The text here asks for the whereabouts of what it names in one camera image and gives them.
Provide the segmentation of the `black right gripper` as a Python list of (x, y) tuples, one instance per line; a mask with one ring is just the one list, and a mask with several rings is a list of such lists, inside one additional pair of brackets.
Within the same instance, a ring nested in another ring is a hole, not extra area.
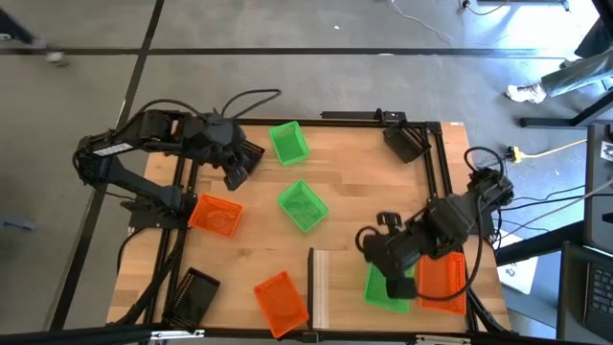
[(409, 219), (394, 232), (375, 230), (363, 237), (365, 260), (375, 265), (386, 278), (398, 278), (386, 280), (387, 295), (392, 299), (417, 297), (416, 281), (412, 277), (403, 277), (404, 271), (422, 255), (430, 255), (433, 251), (434, 238), (422, 219)]

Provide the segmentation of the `black aluminium table frame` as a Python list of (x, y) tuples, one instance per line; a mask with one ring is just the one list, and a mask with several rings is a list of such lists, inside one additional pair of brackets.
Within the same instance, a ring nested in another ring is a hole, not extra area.
[[(193, 267), (221, 282), (202, 327), (209, 337), (269, 337), (269, 326), (254, 287), (287, 271), (309, 319), (288, 333), (300, 340), (303, 332), (318, 332), (320, 341), (334, 339), (392, 339), (414, 334), (464, 333), (480, 328), (467, 315), (426, 310), (413, 304), (407, 314), (385, 310), (363, 299), (368, 267), (356, 250), (354, 237), (377, 213), (416, 213), (430, 196), (461, 192), (468, 181), (463, 160), (467, 147), (461, 124), (427, 123), (432, 150), (410, 164), (400, 162), (382, 138), (375, 121), (308, 120), (300, 123), (310, 149), (309, 158), (285, 167), (269, 137), (270, 119), (244, 123), (248, 138), (265, 149), (261, 165), (235, 192), (229, 192), (221, 173), (208, 167), (190, 176), (188, 165), (153, 153), (147, 178), (167, 184), (176, 175), (197, 194), (226, 198), (243, 206), (233, 237), (206, 230), (187, 234), (181, 268)], [(312, 230), (302, 232), (277, 202), (297, 180), (305, 183), (329, 207), (329, 214)]]

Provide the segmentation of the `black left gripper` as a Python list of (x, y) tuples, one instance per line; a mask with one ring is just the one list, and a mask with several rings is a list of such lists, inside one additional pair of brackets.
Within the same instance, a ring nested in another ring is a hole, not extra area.
[(242, 167), (246, 156), (242, 148), (245, 135), (238, 123), (217, 112), (190, 119), (189, 152), (200, 163), (224, 167), (224, 184), (235, 191), (248, 177)]

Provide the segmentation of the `orange plastic basket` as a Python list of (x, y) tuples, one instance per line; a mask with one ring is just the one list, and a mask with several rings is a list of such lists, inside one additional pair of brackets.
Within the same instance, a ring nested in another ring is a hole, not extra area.
[(193, 228), (204, 229), (224, 237), (233, 237), (238, 229), (243, 206), (213, 195), (201, 195), (188, 220)]
[(309, 319), (307, 306), (287, 271), (255, 286), (254, 293), (275, 338), (281, 338)]
[[(422, 256), (417, 268), (418, 292), (423, 295), (444, 297), (465, 286), (465, 256), (451, 252), (438, 260)], [(418, 299), (421, 308), (465, 315), (466, 297), (462, 295), (446, 301)]]

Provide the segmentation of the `black diagonal floor bar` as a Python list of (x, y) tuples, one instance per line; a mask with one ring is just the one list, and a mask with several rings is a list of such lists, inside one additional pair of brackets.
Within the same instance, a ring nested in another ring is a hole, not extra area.
[(556, 252), (567, 241), (583, 244), (583, 229), (582, 220), (530, 239), (514, 242), (497, 252), (496, 263), (498, 266), (509, 265)]

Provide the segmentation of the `black horizontal beam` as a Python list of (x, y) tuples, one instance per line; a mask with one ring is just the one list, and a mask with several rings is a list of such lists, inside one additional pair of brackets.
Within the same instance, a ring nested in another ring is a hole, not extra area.
[(125, 345), (150, 340), (159, 325), (111, 325), (97, 328), (0, 334), (0, 345)]

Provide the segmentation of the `green plastic basket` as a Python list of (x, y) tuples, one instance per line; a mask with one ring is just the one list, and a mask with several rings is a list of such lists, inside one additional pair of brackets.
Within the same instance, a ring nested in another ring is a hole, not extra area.
[(329, 214), (329, 207), (304, 180), (297, 180), (285, 189), (277, 197), (277, 202), (304, 233)]
[(363, 299), (366, 303), (387, 311), (407, 314), (411, 302), (405, 299), (393, 299), (387, 294), (386, 278), (373, 264), (369, 264)]
[(304, 161), (309, 157), (306, 137), (297, 121), (270, 128), (269, 136), (283, 166)]

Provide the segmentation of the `person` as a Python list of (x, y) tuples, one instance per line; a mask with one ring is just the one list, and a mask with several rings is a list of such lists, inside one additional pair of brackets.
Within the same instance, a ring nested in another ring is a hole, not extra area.
[(565, 60), (563, 68), (547, 74), (539, 81), (507, 86), (505, 95), (513, 102), (540, 104), (547, 97), (556, 97), (591, 83), (613, 78), (613, 48), (592, 57)]
[(65, 54), (60, 47), (49, 43), (41, 35), (31, 33), (1, 7), (0, 35), (8, 36), (10, 39), (19, 41), (25, 46), (42, 51), (46, 60), (56, 66), (68, 64)]

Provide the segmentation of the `black laptop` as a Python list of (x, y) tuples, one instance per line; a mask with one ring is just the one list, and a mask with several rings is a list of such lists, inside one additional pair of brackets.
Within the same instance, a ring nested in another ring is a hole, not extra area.
[(556, 338), (613, 345), (613, 256), (562, 245)]

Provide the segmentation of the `black rail-mounted bar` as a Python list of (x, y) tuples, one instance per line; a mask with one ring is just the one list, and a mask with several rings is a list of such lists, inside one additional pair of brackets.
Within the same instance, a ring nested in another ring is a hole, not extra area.
[(323, 111), (320, 116), (328, 120), (367, 120), (382, 124), (406, 120), (404, 112), (382, 110), (381, 108), (373, 111)]

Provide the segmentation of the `white printed sheet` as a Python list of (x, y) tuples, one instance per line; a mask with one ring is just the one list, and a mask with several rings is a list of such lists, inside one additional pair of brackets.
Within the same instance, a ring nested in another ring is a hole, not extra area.
[[(499, 251), (502, 247), (516, 242), (521, 242), (521, 239), (515, 235), (510, 235), (505, 230), (501, 230), (500, 239), (495, 242), (494, 255), (496, 260), (499, 260)], [(512, 288), (518, 292), (529, 295), (532, 291), (537, 263), (538, 258), (532, 257), (524, 261), (498, 265), (497, 272), (501, 283), (507, 288)]]

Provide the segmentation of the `black desk frame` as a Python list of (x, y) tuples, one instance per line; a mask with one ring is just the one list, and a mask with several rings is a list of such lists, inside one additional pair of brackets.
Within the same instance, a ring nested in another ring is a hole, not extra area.
[(520, 118), (521, 127), (584, 128), (595, 123), (601, 115), (613, 109), (613, 89), (573, 118)]

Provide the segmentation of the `silver metal bracket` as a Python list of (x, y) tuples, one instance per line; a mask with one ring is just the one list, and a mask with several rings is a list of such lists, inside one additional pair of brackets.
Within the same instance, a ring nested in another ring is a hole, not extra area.
[(469, 338), (434, 335), (434, 334), (418, 334), (413, 345), (472, 345)]
[(185, 338), (199, 338), (205, 336), (204, 330), (195, 330), (195, 331), (154, 331), (150, 334), (150, 341), (164, 341), (164, 340), (175, 340), (175, 339), (185, 339)]

